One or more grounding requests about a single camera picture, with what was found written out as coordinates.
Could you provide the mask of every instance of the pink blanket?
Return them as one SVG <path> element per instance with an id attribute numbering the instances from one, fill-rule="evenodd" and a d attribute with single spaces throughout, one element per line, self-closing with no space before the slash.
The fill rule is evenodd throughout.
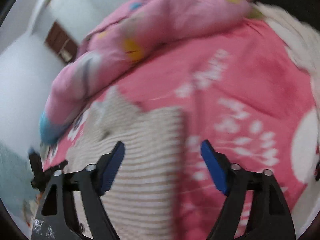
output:
<path id="1" fill-rule="evenodd" d="M 294 206 L 305 187 L 292 164 L 294 134 L 314 100 L 309 76 L 296 68 L 267 24 L 244 20 L 214 36 L 166 45 L 116 85 L 145 111 L 178 105 L 185 115 L 176 239 L 206 239 L 225 199 L 199 153 L 204 139 L 248 170 L 273 170 L 289 207 Z M 102 101 L 104 94 L 92 101 Z M 53 147 L 45 168 L 64 160 L 81 136 L 89 110 Z M 247 201 L 236 236 L 243 232 L 249 210 Z"/>
<path id="2" fill-rule="evenodd" d="M 88 98 L 159 45 L 226 30 L 250 9 L 246 0 L 131 0 L 122 5 L 84 39 L 77 60 L 53 81 L 40 120 L 41 140 L 55 143 Z"/>

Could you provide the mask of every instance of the mattress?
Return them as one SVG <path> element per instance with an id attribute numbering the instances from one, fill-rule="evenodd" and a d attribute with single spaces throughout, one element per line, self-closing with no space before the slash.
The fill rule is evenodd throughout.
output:
<path id="1" fill-rule="evenodd" d="M 144 111 L 165 106 L 183 111 L 184 165 L 174 210 L 177 239 L 206 239 L 225 199 L 201 158 L 204 139 L 247 170 L 273 170 L 301 234 L 314 207 L 301 220 L 299 208 L 310 201 L 303 192 L 314 180 L 318 120 L 310 77 L 296 68 L 286 45 L 267 24 L 245 20 L 225 33 L 165 45 L 112 85 Z M 91 98 L 51 147 L 45 169 L 65 159 L 82 136 L 91 103 L 102 101 L 108 89 Z M 236 236 L 244 231 L 250 207 L 248 198 Z"/>

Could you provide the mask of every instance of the beige striped cloth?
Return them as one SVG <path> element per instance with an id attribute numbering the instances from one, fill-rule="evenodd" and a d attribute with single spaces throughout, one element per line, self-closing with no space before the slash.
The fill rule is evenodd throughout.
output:
<path id="1" fill-rule="evenodd" d="M 182 146 L 182 115 L 177 107 L 148 113 L 124 100 L 112 87 L 93 103 L 83 135 L 67 152 L 66 172 L 82 170 L 110 153 L 117 141 L 125 157 L 110 191 L 101 197 L 121 240 L 173 239 L 172 207 Z M 75 194 L 84 235 L 92 237 L 80 194 Z"/>

